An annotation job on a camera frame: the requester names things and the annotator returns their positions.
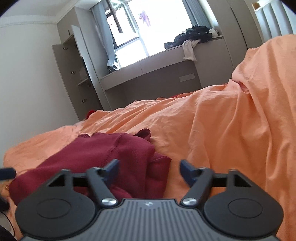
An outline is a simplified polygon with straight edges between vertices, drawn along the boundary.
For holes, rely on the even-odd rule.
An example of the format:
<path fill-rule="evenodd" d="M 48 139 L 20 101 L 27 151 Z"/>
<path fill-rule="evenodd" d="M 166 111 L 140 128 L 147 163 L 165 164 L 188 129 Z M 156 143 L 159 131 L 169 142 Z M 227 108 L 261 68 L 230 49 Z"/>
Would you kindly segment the dark red long-sleeve shirt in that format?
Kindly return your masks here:
<path fill-rule="evenodd" d="M 16 177 L 9 185 L 10 198 L 18 205 L 62 169 L 84 173 L 119 160 L 119 173 L 110 190 L 118 199 L 163 198 L 171 159 L 155 151 L 151 132 L 82 134 L 34 169 Z"/>

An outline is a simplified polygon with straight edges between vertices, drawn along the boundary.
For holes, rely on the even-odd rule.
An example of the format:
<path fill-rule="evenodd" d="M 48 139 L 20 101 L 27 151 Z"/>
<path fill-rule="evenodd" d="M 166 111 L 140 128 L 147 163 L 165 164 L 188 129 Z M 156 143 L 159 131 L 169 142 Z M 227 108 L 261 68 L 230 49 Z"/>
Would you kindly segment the dark clothes pile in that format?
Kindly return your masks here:
<path fill-rule="evenodd" d="M 201 43 L 209 42 L 213 37 L 219 36 L 219 32 L 214 28 L 207 28 L 206 26 L 193 26 L 185 30 L 175 37 L 172 42 L 164 44 L 165 49 L 170 49 L 182 45 L 186 40 L 199 40 Z"/>

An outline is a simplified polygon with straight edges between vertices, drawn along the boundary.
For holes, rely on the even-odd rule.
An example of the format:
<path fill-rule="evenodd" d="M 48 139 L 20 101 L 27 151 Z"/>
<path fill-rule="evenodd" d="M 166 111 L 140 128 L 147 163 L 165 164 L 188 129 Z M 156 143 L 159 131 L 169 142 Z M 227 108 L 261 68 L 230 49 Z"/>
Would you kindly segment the orange duvet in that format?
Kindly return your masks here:
<path fill-rule="evenodd" d="M 284 210 L 281 240 L 295 240 L 295 35 L 249 49 L 232 77 L 175 98 L 99 110 L 88 120 L 37 135 L 4 155 L 19 173 L 35 168 L 83 133 L 152 133 L 156 151 L 171 158 L 165 197 L 187 187 L 179 161 L 216 172 L 238 169 Z"/>

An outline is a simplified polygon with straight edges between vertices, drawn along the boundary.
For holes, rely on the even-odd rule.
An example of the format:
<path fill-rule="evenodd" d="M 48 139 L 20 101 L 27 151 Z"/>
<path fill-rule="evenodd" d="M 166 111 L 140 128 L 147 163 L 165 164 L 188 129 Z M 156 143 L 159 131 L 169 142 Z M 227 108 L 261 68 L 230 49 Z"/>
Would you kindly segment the grey open wardrobe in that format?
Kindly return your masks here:
<path fill-rule="evenodd" d="M 111 110 L 100 78 L 107 73 L 106 53 L 95 30 L 71 25 L 62 44 L 53 45 L 55 60 L 79 120 L 91 110 Z"/>

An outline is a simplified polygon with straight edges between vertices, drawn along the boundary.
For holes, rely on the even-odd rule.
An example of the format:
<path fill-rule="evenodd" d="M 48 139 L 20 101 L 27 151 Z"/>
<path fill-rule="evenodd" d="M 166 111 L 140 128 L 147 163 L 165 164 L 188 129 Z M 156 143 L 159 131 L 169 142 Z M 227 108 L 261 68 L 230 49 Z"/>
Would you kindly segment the grey window desk unit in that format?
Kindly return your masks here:
<path fill-rule="evenodd" d="M 228 82 L 233 65 L 223 37 L 199 43 L 194 48 L 197 62 L 183 59 L 182 46 L 149 56 L 100 80 L 111 109 L 136 100 L 169 98 Z M 179 77 L 194 73 L 195 79 Z"/>

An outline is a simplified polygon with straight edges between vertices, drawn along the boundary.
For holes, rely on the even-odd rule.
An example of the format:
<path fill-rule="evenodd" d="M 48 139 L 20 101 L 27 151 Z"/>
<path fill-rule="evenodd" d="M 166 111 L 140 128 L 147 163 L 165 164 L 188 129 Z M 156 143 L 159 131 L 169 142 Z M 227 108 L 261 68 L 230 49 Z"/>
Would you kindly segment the white hanging garment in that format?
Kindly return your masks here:
<path fill-rule="evenodd" d="M 201 40 L 186 40 L 182 46 L 184 51 L 183 59 L 186 61 L 197 62 L 194 54 L 194 48 L 201 42 Z"/>

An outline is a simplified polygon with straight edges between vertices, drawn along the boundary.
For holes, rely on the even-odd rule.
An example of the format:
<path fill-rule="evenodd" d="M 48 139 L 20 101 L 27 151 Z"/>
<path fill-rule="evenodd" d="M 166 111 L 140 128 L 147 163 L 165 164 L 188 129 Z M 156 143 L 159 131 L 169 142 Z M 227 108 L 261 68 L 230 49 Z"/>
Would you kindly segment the tall grey wardrobe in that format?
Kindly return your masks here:
<path fill-rule="evenodd" d="M 250 48 L 257 48 L 262 39 L 246 1 L 212 0 L 208 4 L 222 32 L 230 59 L 236 68 Z"/>

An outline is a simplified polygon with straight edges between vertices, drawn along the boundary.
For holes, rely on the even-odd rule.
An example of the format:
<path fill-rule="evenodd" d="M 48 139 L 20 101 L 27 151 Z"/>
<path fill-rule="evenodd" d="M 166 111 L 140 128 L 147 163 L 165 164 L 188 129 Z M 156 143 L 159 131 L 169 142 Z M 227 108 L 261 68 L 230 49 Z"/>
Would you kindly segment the right light blue curtain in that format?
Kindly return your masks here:
<path fill-rule="evenodd" d="M 182 0 L 182 2 L 193 26 L 205 26 L 208 29 L 212 28 L 198 0 Z"/>

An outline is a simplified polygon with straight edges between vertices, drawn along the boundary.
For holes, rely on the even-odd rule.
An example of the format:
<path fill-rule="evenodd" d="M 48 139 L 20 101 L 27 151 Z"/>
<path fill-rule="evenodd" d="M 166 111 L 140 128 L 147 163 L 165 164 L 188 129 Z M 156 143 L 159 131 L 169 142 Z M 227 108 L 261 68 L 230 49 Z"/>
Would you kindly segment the light blue curtain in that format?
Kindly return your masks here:
<path fill-rule="evenodd" d="M 208 29 L 212 28 L 198 0 L 182 0 L 182 2 L 193 26 L 205 26 Z"/>
<path fill-rule="evenodd" d="M 100 1 L 99 3 L 97 3 L 95 6 L 91 8 L 91 11 L 93 13 L 93 16 L 95 18 L 95 21 L 98 27 L 100 40 L 107 53 L 108 73 L 112 73 L 117 70 L 117 67 L 115 65 L 116 54 L 115 54 L 115 47 L 113 43 L 113 37 L 112 37 L 111 30 L 105 14 L 104 4 L 106 3 L 107 3 L 106 1 Z"/>

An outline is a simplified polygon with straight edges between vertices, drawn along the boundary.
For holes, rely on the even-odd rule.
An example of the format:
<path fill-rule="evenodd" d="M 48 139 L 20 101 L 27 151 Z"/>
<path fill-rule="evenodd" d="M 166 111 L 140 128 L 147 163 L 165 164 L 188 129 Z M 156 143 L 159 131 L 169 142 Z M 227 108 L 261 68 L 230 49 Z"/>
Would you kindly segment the left light blue curtain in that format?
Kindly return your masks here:
<path fill-rule="evenodd" d="M 107 53 L 108 73 L 112 73 L 117 70 L 117 67 L 115 65 L 116 54 L 115 54 L 115 47 L 113 43 L 113 37 L 112 37 L 111 30 L 105 14 L 104 4 L 106 3 L 107 3 L 106 1 L 100 1 L 99 3 L 97 3 L 95 6 L 91 8 L 91 11 L 93 13 L 93 16 L 95 18 L 95 21 L 98 27 L 100 40 Z"/>

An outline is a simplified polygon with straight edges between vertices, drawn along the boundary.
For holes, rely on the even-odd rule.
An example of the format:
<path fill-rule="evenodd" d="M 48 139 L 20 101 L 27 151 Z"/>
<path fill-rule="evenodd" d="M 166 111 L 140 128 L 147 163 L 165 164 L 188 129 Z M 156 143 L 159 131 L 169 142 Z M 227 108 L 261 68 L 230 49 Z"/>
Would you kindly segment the grey padded headboard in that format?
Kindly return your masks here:
<path fill-rule="evenodd" d="M 295 35 L 295 13 L 282 1 L 252 3 L 264 41 L 289 34 Z"/>

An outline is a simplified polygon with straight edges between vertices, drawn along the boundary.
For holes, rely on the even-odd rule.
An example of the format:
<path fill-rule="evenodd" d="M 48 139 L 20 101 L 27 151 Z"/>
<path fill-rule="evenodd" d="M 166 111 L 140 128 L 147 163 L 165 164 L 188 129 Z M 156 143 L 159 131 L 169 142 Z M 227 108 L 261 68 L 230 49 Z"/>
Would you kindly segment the white wall socket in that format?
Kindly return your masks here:
<path fill-rule="evenodd" d="M 189 80 L 192 80 L 192 79 L 195 79 L 194 73 L 179 77 L 180 82 L 189 81 Z"/>

